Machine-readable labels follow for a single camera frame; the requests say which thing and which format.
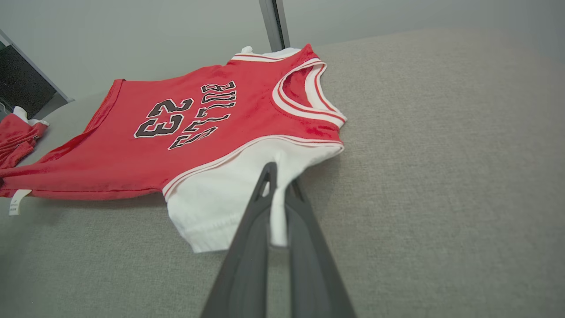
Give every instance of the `gray wall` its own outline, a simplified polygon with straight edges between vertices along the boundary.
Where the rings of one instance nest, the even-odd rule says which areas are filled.
[[[290,44],[423,28],[500,29],[565,61],[564,0],[284,0]]]
[[[74,99],[270,51],[257,0],[4,0],[0,29]]]

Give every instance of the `gray fabric surface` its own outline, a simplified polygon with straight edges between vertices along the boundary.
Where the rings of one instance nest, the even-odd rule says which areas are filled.
[[[302,180],[358,316],[562,317],[565,66],[472,31],[314,49],[349,121],[345,152]],[[102,99],[47,116],[25,163],[80,133]],[[193,254],[160,195],[27,198],[19,217],[8,202],[1,317],[195,317],[224,257]],[[283,295],[284,265],[273,271]]]

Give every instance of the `clothing tag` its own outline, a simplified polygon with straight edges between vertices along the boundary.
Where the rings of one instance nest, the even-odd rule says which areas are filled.
[[[23,197],[27,196],[31,190],[28,189],[19,189],[14,193],[12,200],[10,201],[10,215],[17,216],[20,214],[20,202]]]

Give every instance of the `garment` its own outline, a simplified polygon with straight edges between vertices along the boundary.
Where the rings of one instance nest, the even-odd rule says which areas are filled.
[[[15,167],[30,154],[49,126],[45,121],[28,121],[27,115],[23,108],[16,106],[14,112],[0,122],[0,169]]]
[[[105,200],[162,191],[199,251],[229,246],[263,165],[279,165],[272,239],[286,244],[284,188],[343,150],[346,118],[323,96],[310,45],[163,81],[116,80],[83,134],[30,166],[0,170],[0,195]]]

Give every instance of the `folded red garment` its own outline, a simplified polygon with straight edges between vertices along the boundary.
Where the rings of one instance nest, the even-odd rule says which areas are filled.
[[[0,122],[0,169],[15,167],[33,151],[46,129],[47,125],[41,122],[30,126],[15,114],[4,118]]]

